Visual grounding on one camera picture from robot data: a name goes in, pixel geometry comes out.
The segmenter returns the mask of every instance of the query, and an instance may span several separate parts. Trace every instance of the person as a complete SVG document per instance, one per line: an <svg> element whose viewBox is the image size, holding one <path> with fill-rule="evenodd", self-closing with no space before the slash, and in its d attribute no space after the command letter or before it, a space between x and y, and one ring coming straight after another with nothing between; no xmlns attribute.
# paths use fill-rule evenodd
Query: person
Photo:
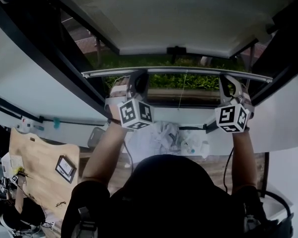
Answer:
<svg viewBox="0 0 298 238"><path fill-rule="evenodd" d="M95 237L235 237L267 219L256 189L256 164L249 132L233 134L232 194L216 187L197 163L174 155L142 160L125 185L111 197L108 183L127 130L118 109L72 191L61 230L63 238L88 209Z"/></svg>
<svg viewBox="0 0 298 238"><path fill-rule="evenodd" d="M12 234L19 232L42 237L44 233L40 230L40 225L45 222L44 211L32 199L24 198L24 184L25 177L18 175L15 200L0 200L0 225Z"/></svg>

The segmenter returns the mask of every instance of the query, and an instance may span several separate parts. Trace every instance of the open window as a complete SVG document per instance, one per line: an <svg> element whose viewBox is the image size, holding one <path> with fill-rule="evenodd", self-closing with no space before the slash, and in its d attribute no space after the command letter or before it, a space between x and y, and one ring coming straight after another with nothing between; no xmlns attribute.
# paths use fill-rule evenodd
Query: open window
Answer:
<svg viewBox="0 0 298 238"><path fill-rule="evenodd" d="M298 0L0 0L0 27L108 116L115 77L150 73L148 101L214 108L218 75L258 105L298 73Z"/></svg>

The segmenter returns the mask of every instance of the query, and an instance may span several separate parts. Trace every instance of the wooden desk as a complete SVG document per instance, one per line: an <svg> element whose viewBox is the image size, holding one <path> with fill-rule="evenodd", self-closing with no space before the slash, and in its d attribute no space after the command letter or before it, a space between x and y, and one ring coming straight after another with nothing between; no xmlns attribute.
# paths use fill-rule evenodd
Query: wooden desk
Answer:
<svg viewBox="0 0 298 238"><path fill-rule="evenodd" d="M31 177L26 178L27 185L23 187L25 193L63 219L72 190L78 182L79 147L70 144L51 145L35 134L21 134L13 128L9 152L22 156L25 172ZM66 156L77 168L71 184L55 171L60 155ZM56 207L61 202L66 204Z"/></svg>

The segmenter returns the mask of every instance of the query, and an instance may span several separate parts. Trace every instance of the paved path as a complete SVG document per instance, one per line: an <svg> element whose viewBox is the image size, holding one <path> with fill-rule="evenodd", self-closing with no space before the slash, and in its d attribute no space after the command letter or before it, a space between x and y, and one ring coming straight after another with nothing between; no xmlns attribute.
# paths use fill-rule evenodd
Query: paved path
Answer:
<svg viewBox="0 0 298 238"><path fill-rule="evenodd" d="M79 49L83 52L83 54L96 52L97 48L95 45L95 38L94 37L88 37L82 40L75 41L78 45Z"/></svg>

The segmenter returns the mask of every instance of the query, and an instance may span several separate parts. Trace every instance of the black shirt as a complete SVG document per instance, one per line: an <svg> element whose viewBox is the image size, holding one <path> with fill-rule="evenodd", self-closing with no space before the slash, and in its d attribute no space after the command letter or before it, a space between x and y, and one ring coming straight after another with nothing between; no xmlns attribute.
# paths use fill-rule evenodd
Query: black shirt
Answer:
<svg viewBox="0 0 298 238"><path fill-rule="evenodd" d="M45 222L45 214L41 206L37 205L30 198L24 199L21 214L16 210L14 205L15 200L0 201L0 216L3 215L5 224L11 229L31 229L26 223L39 226Z"/></svg>
<svg viewBox="0 0 298 238"><path fill-rule="evenodd" d="M244 218L266 216L256 188L233 196L216 187L197 163L180 156L157 155L140 162L123 188L110 197L95 181L78 184L62 225L69 238L87 207L98 237L216 237L244 233Z"/></svg>

